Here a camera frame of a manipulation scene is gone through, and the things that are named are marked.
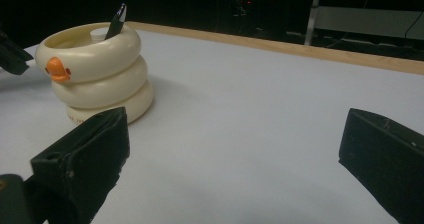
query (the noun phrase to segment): stacked rings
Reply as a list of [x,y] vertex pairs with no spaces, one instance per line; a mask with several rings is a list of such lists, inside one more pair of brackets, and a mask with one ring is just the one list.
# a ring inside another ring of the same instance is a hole
[[90,32],[107,26],[97,23],[58,32],[36,50],[37,65],[50,75],[55,95],[76,124],[119,106],[125,106],[132,122],[153,101],[138,33],[124,25],[120,34],[93,43]]

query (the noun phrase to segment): black pen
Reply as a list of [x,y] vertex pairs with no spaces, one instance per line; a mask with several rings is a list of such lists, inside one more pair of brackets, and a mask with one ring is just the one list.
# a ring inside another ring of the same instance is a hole
[[112,21],[110,22],[109,30],[107,31],[105,40],[114,37],[121,32],[126,15],[127,6],[125,5],[125,3],[122,3],[121,8],[119,8],[118,12],[115,14]]

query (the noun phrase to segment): white tabletop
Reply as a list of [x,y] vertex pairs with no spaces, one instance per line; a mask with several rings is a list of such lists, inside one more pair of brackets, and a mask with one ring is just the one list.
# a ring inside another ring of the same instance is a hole
[[[93,223],[397,223],[338,151],[350,108],[424,133],[423,76],[139,34],[155,100]],[[0,81],[0,106],[0,174],[28,178],[75,127],[35,68]]]

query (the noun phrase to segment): black clamp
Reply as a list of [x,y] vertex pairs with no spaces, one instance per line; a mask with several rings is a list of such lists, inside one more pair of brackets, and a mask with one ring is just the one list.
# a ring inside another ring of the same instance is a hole
[[90,223],[129,154],[125,108],[92,116],[31,159],[26,181],[0,175],[0,223]]

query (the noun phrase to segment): dark background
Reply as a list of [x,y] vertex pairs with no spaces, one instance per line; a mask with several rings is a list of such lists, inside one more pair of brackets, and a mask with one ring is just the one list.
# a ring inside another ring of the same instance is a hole
[[[65,28],[110,21],[123,2],[130,21],[303,43],[312,0],[0,0],[0,28],[18,45],[28,47]],[[321,0],[320,4],[363,8],[365,2]],[[423,11],[424,0],[368,0],[365,7]]]

